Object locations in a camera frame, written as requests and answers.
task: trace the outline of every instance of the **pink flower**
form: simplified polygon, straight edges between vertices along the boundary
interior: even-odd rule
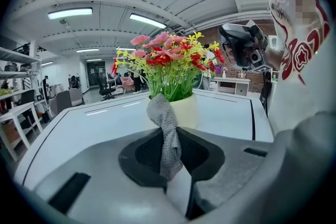
[[[183,54],[171,54],[170,51],[167,51],[167,55],[172,58],[173,60],[178,60],[178,59],[182,59],[184,57]]]
[[[162,45],[167,40],[169,33],[168,32],[162,32],[161,34],[157,35],[151,42],[148,44],[151,45]]]
[[[144,48],[144,49],[148,49],[149,47],[151,47],[153,44],[152,44],[152,42],[149,42],[148,44],[144,44],[144,45],[142,45],[142,48]]]
[[[148,39],[150,39],[150,37],[146,36],[146,35],[137,36],[137,37],[135,37],[131,40],[131,44],[135,45],[135,46],[136,45],[142,45]]]
[[[187,37],[179,37],[179,36],[170,37],[164,44],[166,48],[169,49],[173,45],[173,42],[180,43],[182,42],[183,39],[187,39]]]
[[[135,50],[132,52],[132,55],[135,55],[136,57],[142,58],[144,57],[146,52],[144,50]]]
[[[174,47],[174,48],[170,49],[169,52],[171,54],[177,54],[177,53],[181,52],[182,49],[183,49],[182,46],[178,46],[178,47]]]

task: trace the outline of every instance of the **gray cloth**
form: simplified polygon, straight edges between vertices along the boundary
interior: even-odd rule
[[[210,79],[209,78],[206,78],[205,76],[203,76],[201,89],[207,90],[207,91],[210,90]]]
[[[147,115],[163,131],[160,175],[171,181],[182,169],[181,145],[176,132],[177,118],[163,94],[155,96],[148,104]]]

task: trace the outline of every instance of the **fluorescent light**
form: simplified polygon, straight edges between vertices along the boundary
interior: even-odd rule
[[[160,22],[157,22],[156,20],[152,20],[152,19],[149,19],[147,17],[140,16],[140,15],[137,15],[137,14],[134,14],[134,13],[131,14],[130,19],[138,20],[140,22],[150,24],[150,25],[154,25],[154,26],[160,27],[162,29],[166,28],[166,26],[167,26],[167,25],[161,24]]]
[[[106,112],[106,111],[107,110],[101,110],[101,111],[98,111],[98,112],[93,112],[93,113],[86,114],[86,116],[95,115],[95,114],[103,113],[103,112]]]
[[[136,50],[136,49],[129,49],[129,48],[116,48],[116,50]]]
[[[123,108],[125,108],[126,106],[135,105],[135,104],[140,104],[140,102],[124,105]]]
[[[83,49],[83,50],[76,50],[76,52],[85,52],[85,51],[95,51],[99,49]]]
[[[77,15],[91,15],[92,8],[71,8],[48,13],[50,20]]]
[[[53,62],[42,63],[41,66],[46,66],[46,65],[49,65],[51,63],[53,63]]]

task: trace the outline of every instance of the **office chair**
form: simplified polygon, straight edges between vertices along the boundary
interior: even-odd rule
[[[101,79],[100,79],[100,77],[97,73],[95,74],[95,77],[96,77],[96,81],[97,81],[98,86],[99,86],[99,94],[101,96],[104,96],[102,101],[109,100],[109,99],[114,99],[115,97],[112,97],[111,93],[114,92],[115,89],[109,89],[108,86],[107,86],[107,83],[105,83],[105,87],[104,87],[103,83],[101,82]]]

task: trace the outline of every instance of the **metal shelf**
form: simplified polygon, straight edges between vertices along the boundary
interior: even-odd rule
[[[29,77],[30,75],[26,72],[0,71],[0,79],[21,79]]]
[[[39,61],[40,59],[20,54],[19,52],[16,51],[0,48],[0,60],[8,62],[18,62],[18,63],[33,63]]]

